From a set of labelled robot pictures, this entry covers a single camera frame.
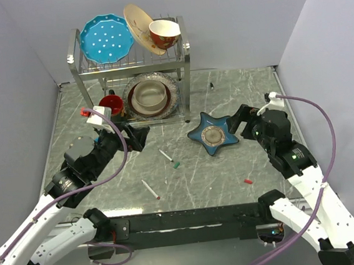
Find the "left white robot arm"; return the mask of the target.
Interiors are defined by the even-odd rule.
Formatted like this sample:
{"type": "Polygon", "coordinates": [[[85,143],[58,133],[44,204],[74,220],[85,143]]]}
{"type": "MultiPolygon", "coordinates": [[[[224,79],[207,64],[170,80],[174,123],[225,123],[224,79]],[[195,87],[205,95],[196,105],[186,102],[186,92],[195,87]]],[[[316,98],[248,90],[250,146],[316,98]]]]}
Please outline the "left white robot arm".
{"type": "Polygon", "coordinates": [[[110,235],[110,220],[98,209],[84,213],[80,224],[45,242],[51,230],[100,185],[99,175],[122,151],[141,152],[150,127],[123,123],[114,132],[97,130],[98,138],[77,137],[64,154],[61,169],[45,187],[36,207],[0,247],[0,265],[51,265],[77,243],[103,241],[110,235]]]}

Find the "white pen with red tip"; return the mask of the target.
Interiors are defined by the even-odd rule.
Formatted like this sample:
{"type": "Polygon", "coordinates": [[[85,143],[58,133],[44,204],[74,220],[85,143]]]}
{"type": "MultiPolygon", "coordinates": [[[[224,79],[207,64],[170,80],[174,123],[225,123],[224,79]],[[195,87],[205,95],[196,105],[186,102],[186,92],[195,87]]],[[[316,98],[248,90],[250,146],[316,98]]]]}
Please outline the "white pen with red tip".
{"type": "Polygon", "coordinates": [[[152,189],[152,187],[145,180],[142,180],[142,184],[149,190],[149,192],[154,196],[155,199],[160,200],[160,196],[152,189]]]}

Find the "white pen with green tip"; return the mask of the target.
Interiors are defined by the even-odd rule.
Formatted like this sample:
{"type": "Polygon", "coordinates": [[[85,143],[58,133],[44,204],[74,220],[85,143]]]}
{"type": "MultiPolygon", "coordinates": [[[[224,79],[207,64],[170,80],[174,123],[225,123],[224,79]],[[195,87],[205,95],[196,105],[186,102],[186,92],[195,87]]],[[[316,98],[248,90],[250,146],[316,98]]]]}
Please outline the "white pen with green tip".
{"type": "Polygon", "coordinates": [[[174,159],[172,157],[170,157],[165,151],[162,151],[161,149],[158,148],[158,151],[164,156],[166,157],[166,159],[168,159],[170,162],[174,162],[174,159]]]}

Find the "red pen cap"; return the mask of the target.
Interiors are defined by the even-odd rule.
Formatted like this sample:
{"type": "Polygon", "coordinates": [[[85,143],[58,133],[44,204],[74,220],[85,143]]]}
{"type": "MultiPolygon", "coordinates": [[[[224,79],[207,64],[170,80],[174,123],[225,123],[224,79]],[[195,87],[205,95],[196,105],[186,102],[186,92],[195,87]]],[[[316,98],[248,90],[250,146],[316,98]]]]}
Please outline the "red pen cap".
{"type": "Polygon", "coordinates": [[[245,182],[245,183],[248,183],[249,185],[251,185],[251,184],[253,183],[253,181],[248,180],[248,179],[245,179],[244,182],[245,182]]]}

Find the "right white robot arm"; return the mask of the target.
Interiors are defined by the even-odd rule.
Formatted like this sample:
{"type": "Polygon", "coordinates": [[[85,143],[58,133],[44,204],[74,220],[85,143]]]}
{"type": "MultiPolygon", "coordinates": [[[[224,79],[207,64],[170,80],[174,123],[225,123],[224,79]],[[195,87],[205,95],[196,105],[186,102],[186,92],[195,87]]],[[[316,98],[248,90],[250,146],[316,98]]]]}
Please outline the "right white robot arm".
{"type": "Polygon", "coordinates": [[[230,133],[246,123],[241,136],[260,144],[272,166],[312,208],[312,213],[306,214],[278,190],[259,197],[260,219],[267,223],[276,220],[295,234],[249,265],[268,263],[300,238],[313,247],[322,265],[354,265],[354,217],[328,184],[329,172],[322,172],[306,146],[292,139],[290,121],[283,109],[282,99],[260,110],[242,104],[227,120],[230,133]]]}

